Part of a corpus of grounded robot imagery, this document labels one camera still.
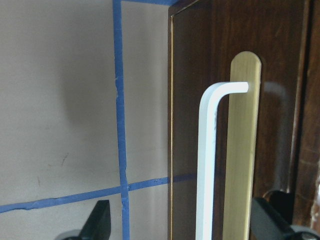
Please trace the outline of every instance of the cabinet door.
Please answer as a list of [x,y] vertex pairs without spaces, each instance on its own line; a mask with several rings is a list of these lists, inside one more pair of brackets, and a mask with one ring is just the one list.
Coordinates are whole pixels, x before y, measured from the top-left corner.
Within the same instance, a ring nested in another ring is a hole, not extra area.
[[[253,52],[262,62],[252,195],[294,193],[308,14],[309,1],[302,0],[198,0],[170,8],[171,239],[195,238],[193,176],[197,172],[200,98],[209,85],[229,81],[231,61],[240,52]],[[217,127],[213,213],[217,240],[222,239],[223,231],[227,121],[225,98],[219,106]]]

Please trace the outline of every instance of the white metal rod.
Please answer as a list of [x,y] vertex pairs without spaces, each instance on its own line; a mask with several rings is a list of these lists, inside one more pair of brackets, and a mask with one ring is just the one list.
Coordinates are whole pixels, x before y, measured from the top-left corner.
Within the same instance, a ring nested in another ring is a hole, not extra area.
[[217,138],[217,111],[228,94],[246,93],[247,82],[218,82],[208,87],[199,107],[195,240],[211,240]]

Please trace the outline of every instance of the scuff mark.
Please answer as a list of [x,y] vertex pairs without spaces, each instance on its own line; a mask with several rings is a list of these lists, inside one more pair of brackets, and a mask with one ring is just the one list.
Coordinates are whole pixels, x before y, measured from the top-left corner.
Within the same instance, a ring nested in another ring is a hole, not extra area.
[[69,156],[69,153],[67,153],[64,158],[62,159],[62,163],[61,163],[61,167],[64,165],[65,160],[67,159],[67,157]]

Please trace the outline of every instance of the wooden panel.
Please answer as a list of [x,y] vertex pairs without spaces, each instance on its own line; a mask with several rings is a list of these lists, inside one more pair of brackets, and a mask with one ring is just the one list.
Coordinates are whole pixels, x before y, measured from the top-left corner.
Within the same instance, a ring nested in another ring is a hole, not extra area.
[[208,0],[196,2],[172,16],[172,72],[168,84],[169,96],[173,96],[168,101],[172,170],[170,237],[176,240],[195,238],[196,179],[176,180],[197,173],[199,104],[210,85],[210,8]]
[[[253,194],[292,190],[308,2],[205,0],[173,17],[171,176],[196,172],[200,96],[212,83],[228,81],[232,59],[250,51],[262,62]],[[217,125],[214,239],[222,239],[227,119],[225,98]],[[188,234],[194,231],[195,190],[176,187],[171,191],[173,238],[193,239]],[[180,213],[186,209],[187,224]],[[174,237],[175,231],[182,236]]]
[[320,1],[313,2],[293,223],[320,233]]

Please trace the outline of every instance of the tape line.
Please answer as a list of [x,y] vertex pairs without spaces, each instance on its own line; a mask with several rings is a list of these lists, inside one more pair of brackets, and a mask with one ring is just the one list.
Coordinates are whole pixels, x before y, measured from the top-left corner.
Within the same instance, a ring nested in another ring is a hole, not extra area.
[[[189,181],[193,179],[197,179],[197,176],[195,174],[186,174],[186,175],[174,177],[173,181],[183,182],[183,181]],[[139,189],[164,185],[164,184],[168,184],[168,182],[169,182],[168,177],[155,178],[155,179],[150,179],[146,181],[135,182],[128,185],[128,191],[135,191]],[[47,198],[47,199],[41,199],[41,200],[31,201],[31,202],[2,205],[0,206],[0,213],[9,212],[12,210],[43,209],[43,208],[49,208],[49,207],[54,207],[54,206],[63,205],[63,204],[71,204],[71,203],[76,203],[76,202],[90,200],[90,199],[107,197],[107,196],[120,194],[120,193],[121,193],[121,187],[116,186],[116,187],[78,193],[78,194],[73,194],[73,195],[68,195],[68,196],[63,196],[58,198]]]
[[135,2],[143,4],[156,4],[156,5],[166,5],[171,6],[178,2],[178,0],[122,0],[124,2]]
[[122,44],[122,15],[121,0],[112,1],[113,8],[113,41],[116,97],[116,125],[118,137],[118,158],[120,172],[120,193],[122,202],[122,239],[130,240],[130,204],[127,181],[127,154],[125,129],[125,93],[124,93],[124,64]]

